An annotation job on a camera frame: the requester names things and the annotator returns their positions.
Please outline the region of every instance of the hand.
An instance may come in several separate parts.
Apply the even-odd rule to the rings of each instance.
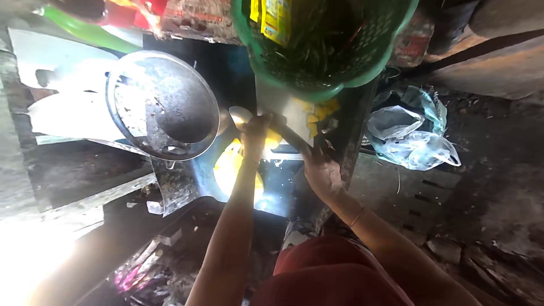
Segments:
[[[272,120],[271,114],[255,116],[247,124],[240,127],[241,143],[244,158],[258,162],[263,154],[264,142],[267,138],[268,126]]]
[[[326,204],[335,201],[344,190],[340,165],[323,154],[318,146],[308,146],[301,154],[304,158],[304,174],[313,191]]]

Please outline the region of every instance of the green plastic basket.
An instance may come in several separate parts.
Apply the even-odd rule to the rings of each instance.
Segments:
[[[418,0],[360,0],[360,3],[364,7],[365,23],[353,42],[356,56],[345,71],[325,82],[289,80],[280,66],[266,62],[263,59],[265,48],[273,42],[254,37],[247,13],[250,0],[232,0],[231,5],[234,27],[248,48],[254,73],[271,85],[289,89],[304,101],[319,103],[334,97],[345,87],[359,87],[370,82],[382,71],[393,51],[395,37],[412,18]]]

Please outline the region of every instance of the green plastic item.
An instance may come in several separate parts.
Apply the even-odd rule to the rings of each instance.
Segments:
[[[354,40],[357,56],[351,58],[342,75],[331,77],[328,83],[316,83],[315,80],[287,81],[279,65],[263,59],[266,45],[270,44],[254,36],[250,26],[253,21],[248,14],[250,0],[232,0],[231,14],[240,40],[248,47],[254,73],[271,85],[289,89],[304,101],[320,103],[334,97],[343,88],[359,87],[380,74],[393,52],[395,37],[412,18],[418,1],[358,0],[364,11],[364,26]]]
[[[44,16],[68,33],[83,39],[92,45],[109,48],[123,53],[132,53],[141,50],[140,47],[108,33],[100,26],[91,25],[76,19],[51,5],[44,7]]]

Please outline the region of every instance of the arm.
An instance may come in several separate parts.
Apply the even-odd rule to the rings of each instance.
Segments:
[[[308,148],[302,154],[312,189],[364,241],[416,306],[481,306],[411,241],[350,196],[343,188],[338,163],[320,148]]]
[[[186,305],[240,306],[242,303],[246,262],[253,238],[255,175],[269,122],[268,117],[254,117],[242,128],[244,160]]]

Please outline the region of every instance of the person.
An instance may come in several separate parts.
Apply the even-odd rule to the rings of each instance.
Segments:
[[[242,304],[255,175],[270,119],[253,117],[242,126],[244,160],[188,306]],[[364,246],[324,235],[282,250],[274,275],[255,292],[251,305],[481,305],[412,242],[350,196],[336,162],[319,148],[308,146],[301,153],[312,189]]]

